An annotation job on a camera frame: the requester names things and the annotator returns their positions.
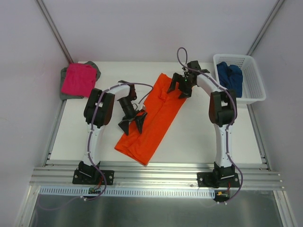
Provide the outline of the orange t shirt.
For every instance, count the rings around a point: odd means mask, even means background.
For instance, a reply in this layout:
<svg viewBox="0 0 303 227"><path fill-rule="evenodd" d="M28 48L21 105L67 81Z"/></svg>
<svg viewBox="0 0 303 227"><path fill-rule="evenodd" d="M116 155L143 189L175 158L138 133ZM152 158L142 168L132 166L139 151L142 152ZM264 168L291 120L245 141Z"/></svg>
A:
<svg viewBox="0 0 303 227"><path fill-rule="evenodd" d="M142 165L147 165L160 145L170 125L178 114L185 99L179 99L180 91L167 93L172 79L165 74L157 78L152 92L144 101L147 116L143 131L139 133L133 122L129 135L123 134L115 145L115 150L127 155Z"/></svg>

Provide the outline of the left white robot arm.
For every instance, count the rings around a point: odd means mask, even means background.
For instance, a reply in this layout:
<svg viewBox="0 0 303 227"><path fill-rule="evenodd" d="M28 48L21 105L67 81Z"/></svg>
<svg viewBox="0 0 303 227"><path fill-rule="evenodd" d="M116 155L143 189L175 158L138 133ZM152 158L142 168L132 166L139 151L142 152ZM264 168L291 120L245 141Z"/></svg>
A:
<svg viewBox="0 0 303 227"><path fill-rule="evenodd" d="M124 116L118 123L125 135L129 135L130 123L134 122L138 132L143 132L144 120L147 116L143 101L134 108L132 101L137 99L136 85L143 83L131 83L124 80L106 90L92 89L84 109L84 117L88 126L88 139L86 151L79 163L79 175L88 183L96 183L99 180L100 160L97 157L97 146L103 136L106 126L110 123L115 102L122 108Z"/></svg>

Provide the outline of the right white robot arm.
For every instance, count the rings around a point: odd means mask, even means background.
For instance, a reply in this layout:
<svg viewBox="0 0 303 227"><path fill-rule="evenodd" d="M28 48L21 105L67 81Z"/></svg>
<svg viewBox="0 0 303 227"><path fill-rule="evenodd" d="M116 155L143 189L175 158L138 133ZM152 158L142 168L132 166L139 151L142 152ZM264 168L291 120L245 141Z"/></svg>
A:
<svg viewBox="0 0 303 227"><path fill-rule="evenodd" d="M183 74L174 73L168 93L176 87L181 92L179 99L189 98L192 87L202 88L210 97L209 119L216 134L216 157L211 173L200 173L202 185L219 187L240 187L236 166L232 160L231 132L237 118L236 94L218 84L208 70L200 68L198 61L191 61L184 66Z"/></svg>

